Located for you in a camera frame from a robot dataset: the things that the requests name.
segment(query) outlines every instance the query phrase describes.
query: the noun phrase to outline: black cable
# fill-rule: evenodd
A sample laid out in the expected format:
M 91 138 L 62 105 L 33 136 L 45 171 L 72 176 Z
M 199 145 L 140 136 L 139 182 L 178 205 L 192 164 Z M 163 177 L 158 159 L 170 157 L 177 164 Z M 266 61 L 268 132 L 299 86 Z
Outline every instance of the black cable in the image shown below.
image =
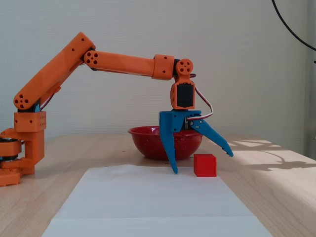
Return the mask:
M 291 34 L 299 41 L 301 42 L 302 44 L 304 44 L 305 46 L 307 46 L 308 48 L 316 51 L 316 48 L 314 48 L 313 46 L 309 45 L 308 43 L 306 43 L 305 41 L 301 40 L 290 28 L 289 26 L 287 25 L 287 23 L 284 21 L 284 19 L 282 18 L 280 12 L 278 11 L 278 8 L 277 8 L 277 5 L 276 5 L 276 2 L 275 0 L 272 0 L 272 3 L 273 3 L 273 6 L 275 7 L 275 10 L 276 10 L 276 13 L 277 15 L 279 16 L 280 20 L 282 21 L 282 23 L 285 25 L 285 27 L 288 29 L 289 32 L 291 32 Z

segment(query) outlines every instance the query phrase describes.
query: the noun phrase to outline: red wire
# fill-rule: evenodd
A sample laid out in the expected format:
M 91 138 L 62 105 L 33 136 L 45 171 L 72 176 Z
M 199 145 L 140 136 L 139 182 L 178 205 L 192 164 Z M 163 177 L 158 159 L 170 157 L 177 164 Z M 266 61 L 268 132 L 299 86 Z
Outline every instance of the red wire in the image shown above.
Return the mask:
M 46 107 L 46 105 L 48 105 L 48 103 L 49 103 L 50 100 L 53 98 L 53 96 L 54 96 L 54 94 L 52 94 L 51 97 L 49 97 L 49 99 L 46 100 L 45 104 L 40 108 L 41 111 Z

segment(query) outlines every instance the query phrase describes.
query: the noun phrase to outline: wooden table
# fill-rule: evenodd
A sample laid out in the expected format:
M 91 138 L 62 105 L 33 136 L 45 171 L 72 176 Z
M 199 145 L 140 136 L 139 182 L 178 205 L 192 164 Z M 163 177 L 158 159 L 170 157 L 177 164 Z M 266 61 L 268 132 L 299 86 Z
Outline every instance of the wooden table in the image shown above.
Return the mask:
M 218 174 L 276 237 L 316 236 L 316 161 L 252 136 L 226 136 L 227 157 L 207 138 L 197 153 L 218 158 Z M 144 159 L 130 135 L 62 136 L 46 143 L 34 176 L 0 188 L 0 236 L 41 236 L 87 169 L 169 166 Z M 192 166 L 193 159 L 178 166 Z

